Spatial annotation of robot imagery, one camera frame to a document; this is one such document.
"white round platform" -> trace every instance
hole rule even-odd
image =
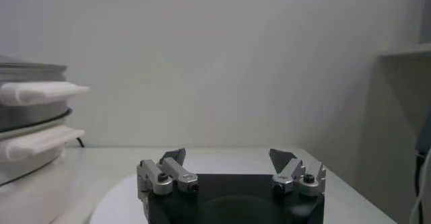
[[[114,188],[99,202],[90,224],[147,224],[142,202],[137,197],[136,174],[131,175]]]

